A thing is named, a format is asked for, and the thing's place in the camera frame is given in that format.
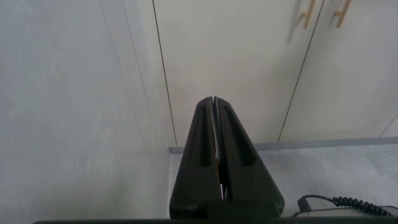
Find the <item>floor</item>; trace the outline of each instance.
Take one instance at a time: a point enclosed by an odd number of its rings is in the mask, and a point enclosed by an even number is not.
[[[283,217],[297,212],[297,200],[306,194],[398,207],[398,144],[275,149],[259,155],[285,198]],[[181,158],[172,154],[169,198]],[[334,207],[318,199],[308,201],[313,209]]]

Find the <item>cabinet door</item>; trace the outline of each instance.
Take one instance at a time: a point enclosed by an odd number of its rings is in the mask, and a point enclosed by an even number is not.
[[[229,101],[253,142],[277,141],[321,1],[154,1],[177,145],[195,105]]]
[[[398,113],[398,1],[325,1],[281,141],[379,137]]]

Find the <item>cabinet handle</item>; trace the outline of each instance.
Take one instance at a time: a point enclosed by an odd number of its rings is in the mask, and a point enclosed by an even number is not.
[[[341,9],[341,11],[335,11],[335,15],[338,16],[338,21],[337,21],[337,24],[336,24],[337,28],[341,27],[341,24],[344,21],[344,17],[346,17],[346,13],[347,13],[347,10],[348,10],[348,7],[349,7],[350,4],[351,4],[351,0],[346,0],[344,2],[344,6]]]
[[[301,15],[305,18],[303,28],[306,29],[308,23],[310,22],[313,5],[315,4],[315,0],[310,1],[310,5],[308,6],[308,10],[306,12],[302,12]]]

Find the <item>wall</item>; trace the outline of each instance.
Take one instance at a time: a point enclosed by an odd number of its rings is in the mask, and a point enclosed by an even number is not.
[[[380,137],[398,137],[398,115],[391,121]]]
[[[0,2],[1,222],[166,216],[175,138],[146,40],[156,24],[124,6],[150,12],[135,0]]]

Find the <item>cable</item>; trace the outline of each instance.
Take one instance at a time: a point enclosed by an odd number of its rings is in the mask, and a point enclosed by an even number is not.
[[[392,216],[391,213],[389,213],[387,210],[377,206],[373,205],[372,203],[369,202],[363,202],[362,200],[358,199],[353,199],[353,198],[347,198],[347,197],[333,197],[333,199],[330,199],[328,197],[324,197],[321,195],[304,195],[301,197],[297,203],[298,207],[300,208],[300,212],[311,212],[310,205],[308,204],[306,198],[320,198],[323,200],[327,200],[333,204],[335,204],[337,207],[339,206],[346,206],[346,207],[351,207],[358,209],[362,212],[369,213],[371,215],[380,215],[380,216]]]

